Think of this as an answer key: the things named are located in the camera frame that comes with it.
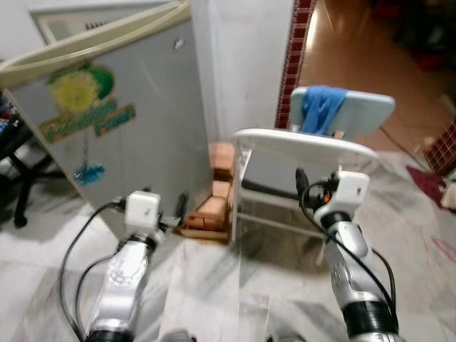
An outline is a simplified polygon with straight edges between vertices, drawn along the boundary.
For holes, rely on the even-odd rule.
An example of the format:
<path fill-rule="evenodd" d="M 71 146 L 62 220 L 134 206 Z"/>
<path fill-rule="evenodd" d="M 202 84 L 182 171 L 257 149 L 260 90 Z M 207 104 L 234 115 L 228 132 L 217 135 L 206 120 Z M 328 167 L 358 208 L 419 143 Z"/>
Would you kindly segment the grey fridge door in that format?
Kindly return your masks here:
<path fill-rule="evenodd" d="M 58 116 L 48 79 L 85 62 L 114 72 L 118 104 L 134 104 L 136 118 L 97 137 L 90 128 L 58 143 L 40 133 Z M 209 196 L 212 170 L 197 62 L 195 26 L 188 1 L 172 2 L 0 63 L 0 90 L 8 95 L 36 139 L 79 195 L 94 207 L 147 187 L 173 214 L 188 192 L 188 209 Z M 101 180 L 79 186 L 84 163 L 104 165 Z"/>

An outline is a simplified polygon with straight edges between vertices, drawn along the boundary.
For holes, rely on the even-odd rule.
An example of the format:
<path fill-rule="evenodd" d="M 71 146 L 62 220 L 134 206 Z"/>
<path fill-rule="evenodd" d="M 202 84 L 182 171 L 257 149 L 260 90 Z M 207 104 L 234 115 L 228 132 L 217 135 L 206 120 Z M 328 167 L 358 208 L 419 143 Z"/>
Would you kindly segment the orange brick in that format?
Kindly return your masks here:
<path fill-rule="evenodd" d="M 178 229 L 183 237 L 228 244 L 232 228 L 232 184 L 212 183 L 212 195 Z"/>
<path fill-rule="evenodd" d="M 228 142 L 214 142 L 209 144 L 209 163 L 212 166 L 214 180 L 232 180 L 235 170 L 234 146 Z"/>

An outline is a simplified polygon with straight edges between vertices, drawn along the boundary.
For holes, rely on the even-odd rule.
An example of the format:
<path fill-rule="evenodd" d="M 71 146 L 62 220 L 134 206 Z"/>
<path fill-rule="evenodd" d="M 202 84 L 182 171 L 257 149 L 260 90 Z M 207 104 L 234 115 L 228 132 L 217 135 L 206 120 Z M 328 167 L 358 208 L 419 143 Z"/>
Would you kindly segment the white plastic chair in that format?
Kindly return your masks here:
<path fill-rule="evenodd" d="M 301 169 L 307 180 L 320 180 L 323 176 L 332 174 L 342 180 L 353 178 L 356 184 L 354 191 L 344 189 L 343 185 L 338 186 L 344 197 L 351 197 L 351 202 L 342 204 L 335 201 L 332 204 L 332 208 L 344 208 L 353 215 L 367 195 L 369 179 L 368 176 L 358 175 L 348 168 L 379 160 L 378 153 L 370 147 L 352 141 L 276 128 L 244 128 L 232 136 L 232 145 L 237 150 L 237 156 L 234 158 L 232 180 L 234 205 L 231 213 L 230 244 L 237 244 L 240 240 L 240 222 L 243 219 L 306 237 L 323 239 L 321 232 L 244 214 L 242 203 L 252 201 L 288 209 L 299 208 L 294 173 Z"/>

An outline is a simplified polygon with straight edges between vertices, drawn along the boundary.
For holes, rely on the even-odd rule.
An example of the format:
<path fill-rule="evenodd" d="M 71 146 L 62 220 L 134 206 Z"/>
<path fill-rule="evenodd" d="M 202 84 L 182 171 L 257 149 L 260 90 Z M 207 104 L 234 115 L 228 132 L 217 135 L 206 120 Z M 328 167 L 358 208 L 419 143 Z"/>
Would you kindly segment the small blue sticker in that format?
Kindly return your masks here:
<path fill-rule="evenodd" d="M 88 186 L 101 180 L 105 174 L 105 167 L 98 162 L 84 163 L 74 172 L 74 179 L 79 186 Z"/>

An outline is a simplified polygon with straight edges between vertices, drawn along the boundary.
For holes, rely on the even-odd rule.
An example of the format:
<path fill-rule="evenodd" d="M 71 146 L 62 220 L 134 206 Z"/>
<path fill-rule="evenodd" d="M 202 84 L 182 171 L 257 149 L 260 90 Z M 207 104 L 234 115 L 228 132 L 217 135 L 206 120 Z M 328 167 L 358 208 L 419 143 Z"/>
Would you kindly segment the blue cloth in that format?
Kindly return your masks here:
<path fill-rule="evenodd" d="M 306 89 L 301 113 L 300 133 L 325 135 L 336 114 L 344 104 L 348 89 L 315 85 Z"/>

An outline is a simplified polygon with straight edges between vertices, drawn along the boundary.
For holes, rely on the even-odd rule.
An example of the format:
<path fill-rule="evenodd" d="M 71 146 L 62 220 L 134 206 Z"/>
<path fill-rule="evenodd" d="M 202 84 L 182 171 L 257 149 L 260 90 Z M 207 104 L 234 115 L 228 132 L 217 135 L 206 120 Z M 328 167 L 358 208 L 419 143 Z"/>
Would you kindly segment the dark red floor mat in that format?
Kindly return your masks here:
<path fill-rule="evenodd" d="M 413 166 L 407 165 L 406 170 L 420 191 L 427 195 L 437 207 L 443 209 L 442 199 L 445 195 L 446 181 L 436 175 L 413 168 Z"/>

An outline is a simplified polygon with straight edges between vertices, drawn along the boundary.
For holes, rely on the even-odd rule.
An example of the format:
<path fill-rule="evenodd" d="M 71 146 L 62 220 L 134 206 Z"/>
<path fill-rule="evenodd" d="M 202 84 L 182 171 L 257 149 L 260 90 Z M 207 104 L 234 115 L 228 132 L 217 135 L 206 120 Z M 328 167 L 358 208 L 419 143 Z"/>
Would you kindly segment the yellow green lemon sticker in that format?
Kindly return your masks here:
<path fill-rule="evenodd" d="M 111 133 L 136 118 L 135 105 L 118 104 L 116 78 L 107 66 L 85 62 L 52 73 L 48 92 L 58 116 L 39 126 L 51 144 L 90 128 L 97 137 Z"/>

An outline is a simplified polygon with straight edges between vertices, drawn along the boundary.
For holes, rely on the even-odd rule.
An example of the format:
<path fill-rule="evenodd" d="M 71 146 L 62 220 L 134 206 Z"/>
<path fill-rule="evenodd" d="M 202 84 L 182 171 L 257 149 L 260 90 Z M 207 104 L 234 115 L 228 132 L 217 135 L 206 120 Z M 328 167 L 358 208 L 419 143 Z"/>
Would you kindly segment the black chair base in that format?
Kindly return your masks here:
<path fill-rule="evenodd" d="M 14 186 L 19 186 L 19 199 L 13 213 L 14 227 L 20 229 L 27 225 L 25 211 L 31 195 L 31 188 L 39 178 L 58 178 L 62 174 L 57 172 L 45 172 L 51 163 L 51 157 L 46 156 L 32 166 L 26 165 L 16 155 L 20 147 L 33 140 L 32 133 L 25 120 L 19 115 L 19 111 L 12 105 L 5 95 L 0 94 L 0 162 L 9 160 L 19 176 L 9 178 L 0 174 L 0 192 L 9 191 Z"/>

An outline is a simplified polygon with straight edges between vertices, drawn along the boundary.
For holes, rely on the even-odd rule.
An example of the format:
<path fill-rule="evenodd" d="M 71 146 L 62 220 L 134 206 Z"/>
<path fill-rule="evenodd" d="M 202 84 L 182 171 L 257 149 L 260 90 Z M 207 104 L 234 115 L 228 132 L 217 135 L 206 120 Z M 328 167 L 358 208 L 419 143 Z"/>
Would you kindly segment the cream coloured box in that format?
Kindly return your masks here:
<path fill-rule="evenodd" d="M 444 209 L 456 209 L 456 183 L 448 182 L 442 193 L 440 205 Z"/>

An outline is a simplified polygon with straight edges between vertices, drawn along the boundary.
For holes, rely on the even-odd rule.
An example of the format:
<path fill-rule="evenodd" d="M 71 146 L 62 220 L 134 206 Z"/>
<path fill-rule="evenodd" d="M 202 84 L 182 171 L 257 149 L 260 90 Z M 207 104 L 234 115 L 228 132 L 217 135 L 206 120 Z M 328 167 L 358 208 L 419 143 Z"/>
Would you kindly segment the right robot leg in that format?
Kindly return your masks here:
<path fill-rule="evenodd" d="M 293 330 L 276 330 L 270 336 L 269 342 L 307 342 L 300 333 Z"/>

